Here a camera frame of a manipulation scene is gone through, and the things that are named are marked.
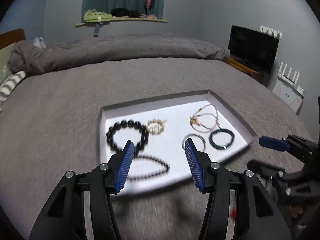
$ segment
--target tray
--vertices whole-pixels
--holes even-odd
[[[195,127],[198,130],[196,131],[189,124],[190,116],[207,104],[216,106],[221,127],[227,128],[235,134],[232,146],[226,150],[219,151],[211,147],[209,143],[210,132],[206,132],[204,128],[198,126]],[[206,107],[202,113],[207,115],[202,116],[201,121],[208,126],[214,126],[215,118],[210,115],[215,115],[214,107]],[[106,133],[110,126],[115,122],[130,119],[146,124],[148,120],[153,118],[166,120],[164,131],[160,135],[150,134],[148,145],[139,154],[151,155],[167,162],[170,165],[170,170],[164,175],[151,179],[127,180],[119,195],[140,194],[190,179],[190,168],[181,146],[183,138],[187,134],[201,135],[206,141],[204,152],[209,155],[212,161],[219,163],[248,147],[256,135],[249,124],[211,90],[145,98],[101,108],[97,125],[97,153],[100,157],[100,163],[107,163],[111,155],[114,154],[106,143]],[[127,140],[131,140],[136,145],[140,141],[140,136],[141,134],[137,130],[125,128],[116,132],[114,140],[118,146],[123,148]],[[192,137],[192,139],[197,149],[202,151],[201,140],[196,137]],[[213,137],[213,140],[217,144],[223,145],[230,140],[230,135],[219,133]],[[162,169],[163,167],[155,162],[134,159],[129,176],[148,174]]]

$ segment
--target metal screw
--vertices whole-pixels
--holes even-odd
[[[248,177],[252,177],[254,175],[254,172],[253,171],[250,171],[250,170],[247,170],[245,172],[245,174],[248,176]]]
[[[100,165],[100,170],[102,170],[102,171],[105,171],[106,169],[108,169],[109,168],[109,165],[108,164],[106,164],[106,163],[103,163],[103,164],[101,164]]]
[[[291,189],[288,187],[288,188],[285,190],[285,193],[287,194],[287,196],[290,196],[290,194],[291,194]]]
[[[210,167],[216,170],[216,169],[220,168],[220,165],[219,165],[219,163],[211,163]]]
[[[74,175],[74,172],[73,172],[73,171],[68,171],[68,172],[66,173],[66,177],[67,177],[67,178],[71,178],[73,175]]]

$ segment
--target wall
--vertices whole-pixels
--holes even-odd
[[[299,116],[317,140],[320,24],[306,1],[201,0],[200,16],[198,38],[222,46],[228,46],[231,25],[257,31],[263,25],[282,32],[269,86],[272,89],[281,61],[300,72],[298,84],[306,90],[306,97]]]
[[[46,0],[14,0],[0,22],[0,34],[22,28],[26,40],[44,36],[44,8]]]
[[[94,25],[75,27],[81,22],[82,0],[46,0],[44,36],[48,45],[93,37]],[[99,35],[173,32],[196,37],[200,0],[164,0],[163,18],[168,23],[111,22],[100,28]]]

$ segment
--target striped pillow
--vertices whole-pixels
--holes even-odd
[[[0,105],[6,98],[10,95],[10,93],[14,90],[14,88],[26,77],[26,73],[24,71],[19,71],[13,75],[8,76],[0,85]]]

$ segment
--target windowsill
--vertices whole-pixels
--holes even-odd
[[[113,18],[111,19],[111,21],[109,22],[118,22],[118,21],[149,21],[149,22],[163,22],[163,23],[167,23],[167,20],[161,20],[161,19],[149,19],[149,18]],[[86,24],[90,24],[90,23],[78,23],[76,24],[76,27],[82,26],[82,25],[86,25]]]

